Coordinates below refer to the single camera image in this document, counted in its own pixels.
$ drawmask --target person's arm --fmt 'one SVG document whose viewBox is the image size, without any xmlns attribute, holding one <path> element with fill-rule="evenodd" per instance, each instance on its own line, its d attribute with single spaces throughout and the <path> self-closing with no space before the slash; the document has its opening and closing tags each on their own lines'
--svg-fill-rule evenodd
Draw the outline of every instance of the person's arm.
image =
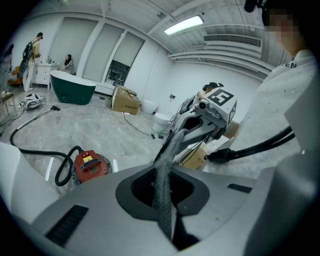
<svg viewBox="0 0 320 256">
<path fill-rule="evenodd" d="M 228 127 L 226 128 L 225 133 L 223 134 L 223 136 L 228 138 L 228 139 L 233 138 L 236 135 L 239 127 L 240 127 L 240 123 L 238 123 L 236 121 L 231 121 L 229 123 Z"/>
<path fill-rule="evenodd" d="M 60 71 L 64 71 L 67 67 L 70 66 L 70 64 L 71 64 L 71 61 L 65 67 L 61 68 Z"/>
</svg>

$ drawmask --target green bathtub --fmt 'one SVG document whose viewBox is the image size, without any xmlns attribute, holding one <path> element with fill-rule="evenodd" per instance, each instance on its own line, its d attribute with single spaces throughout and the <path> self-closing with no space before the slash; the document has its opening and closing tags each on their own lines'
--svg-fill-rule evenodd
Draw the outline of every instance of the green bathtub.
<svg viewBox="0 0 320 256">
<path fill-rule="evenodd" d="M 62 103 L 85 105 L 94 95 L 97 85 L 91 81 L 58 70 L 50 75 L 55 95 Z"/>
</svg>

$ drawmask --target white toilet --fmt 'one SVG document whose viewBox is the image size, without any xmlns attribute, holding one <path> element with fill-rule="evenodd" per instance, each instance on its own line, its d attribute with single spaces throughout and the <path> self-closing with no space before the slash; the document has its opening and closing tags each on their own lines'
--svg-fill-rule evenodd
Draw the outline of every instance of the white toilet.
<svg viewBox="0 0 320 256">
<path fill-rule="evenodd" d="M 166 116 L 165 114 L 155 113 L 153 116 L 153 125 L 152 130 L 155 132 L 160 132 L 162 129 L 162 132 L 164 134 L 168 134 L 170 131 L 170 126 L 167 128 L 167 126 L 170 124 L 170 117 Z"/>
<path fill-rule="evenodd" d="M 149 99 L 143 99 L 141 104 L 141 110 L 148 114 L 153 114 L 158 108 L 158 102 L 153 102 Z"/>
</svg>

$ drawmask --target vacuum cleaner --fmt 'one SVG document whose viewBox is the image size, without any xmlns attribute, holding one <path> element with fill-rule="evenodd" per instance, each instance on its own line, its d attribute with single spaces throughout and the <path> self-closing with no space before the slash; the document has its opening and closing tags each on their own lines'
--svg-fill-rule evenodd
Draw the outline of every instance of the vacuum cleaner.
<svg viewBox="0 0 320 256">
<path fill-rule="evenodd" d="M 60 108 L 53 105 L 50 109 L 32 117 L 31 119 L 29 119 L 28 121 L 20 125 L 17 129 L 13 131 L 13 133 L 10 136 L 11 145 L 16 147 L 14 143 L 14 136 L 19 130 L 21 130 L 23 127 L 25 127 L 27 124 L 31 123 L 32 121 L 38 119 L 43 114 L 48 113 L 50 111 L 60 111 Z M 79 145 L 74 146 L 69 151 L 68 154 L 57 152 L 57 151 L 40 151 L 40 150 L 27 150 L 19 147 L 17 148 L 22 153 L 27 153 L 27 154 L 51 155 L 51 156 L 56 155 L 56 156 L 63 157 L 64 160 L 55 175 L 55 184 L 59 187 L 62 187 L 65 184 L 67 184 L 71 177 L 73 182 L 76 185 L 80 185 L 81 183 L 91 180 L 93 178 L 107 175 L 113 172 L 111 163 L 106 157 L 104 157 L 101 154 L 97 154 L 93 150 L 84 151 Z M 73 152 L 76 150 L 78 150 L 78 155 L 75 157 L 75 162 L 73 162 L 70 157 L 73 154 Z M 67 161 L 69 162 L 68 174 L 62 181 L 59 181 L 60 174 L 65 164 L 67 163 Z"/>
<path fill-rule="evenodd" d="M 37 107 L 39 107 L 40 103 L 42 101 L 41 96 L 39 96 L 36 93 L 31 93 L 28 94 L 27 96 L 24 97 L 24 109 L 25 110 L 33 110 Z"/>
</svg>

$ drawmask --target woman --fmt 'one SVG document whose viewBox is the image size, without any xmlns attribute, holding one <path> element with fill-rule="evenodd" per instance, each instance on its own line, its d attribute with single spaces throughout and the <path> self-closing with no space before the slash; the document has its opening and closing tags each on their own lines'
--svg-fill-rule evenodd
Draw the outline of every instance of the woman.
<svg viewBox="0 0 320 256">
<path fill-rule="evenodd" d="M 12 69 L 12 50 L 14 48 L 14 44 L 11 44 L 8 50 L 4 53 L 1 58 L 0 64 L 0 92 L 7 92 L 7 84 L 9 78 L 9 72 Z"/>
<path fill-rule="evenodd" d="M 60 71 L 64 71 L 66 73 L 71 74 L 71 69 L 72 69 L 71 54 L 68 54 L 65 57 L 64 67 L 62 69 L 60 69 Z"/>
</svg>

